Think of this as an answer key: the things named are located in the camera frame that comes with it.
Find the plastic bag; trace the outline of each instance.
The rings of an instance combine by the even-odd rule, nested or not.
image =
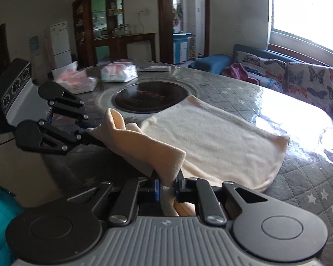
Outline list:
[[[69,65],[66,65],[62,68],[52,70],[52,75],[54,79],[58,79],[63,73],[76,71],[78,69],[78,61],[75,61]]]
[[[128,82],[137,77],[136,65],[129,62],[114,62],[101,69],[104,82]]]
[[[54,81],[73,94],[93,91],[98,82],[97,78],[88,77],[86,71],[77,71],[74,67],[63,67],[65,70],[59,73]]]

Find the jar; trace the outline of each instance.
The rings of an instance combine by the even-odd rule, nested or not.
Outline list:
[[[125,24],[125,35],[129,35],[130,34],[130,28],[128,26],[128,24]]]
[[[122,26],[119,26],[119,36],[122,36],[125,34],[125,26],[122,25]]]

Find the sofa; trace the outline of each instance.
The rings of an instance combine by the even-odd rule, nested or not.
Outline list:
[[[285,63],[303,62],[298,59],[295,59],[295,58],[292,58],[292,57],[289,57],[289,56],[286,56],[283,54],[279,54],[274,51],[257,49],[257,48],[253,48],[253,47],[249,47],[249,46],[245,46],[245,45],[235,44],[233,47],[232,56],[228,56],[228,55],[224,55],[224,54],[215,54],[215,55],[208,56],[206,58],[198,59],[198,60],[192,62],[188,67],[192,68],[192,69],[202,70],[205,72],[210,72],[213,74],[220,75],[220,74],[222,74],[222,70],[225,67],[229,67],[233,63],[237,51],[250,53],[250,54],[256,55],[261,58],[277,59],[277,60],[284,61]],[[328,112],[328,115],[333,120],[333,109],[330,112]]]

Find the pink cloth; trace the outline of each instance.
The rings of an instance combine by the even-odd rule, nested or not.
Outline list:
[[[231,66],[224,68],[222,70],[222,75],[259,85],[259,81],[257,79],[248,77],[248,73],[244,70],[241,63],[233,63]]]

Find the sunlight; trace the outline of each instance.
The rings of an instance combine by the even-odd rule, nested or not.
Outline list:
[[[333,51],[333,0],[274,0],[274,28]]]

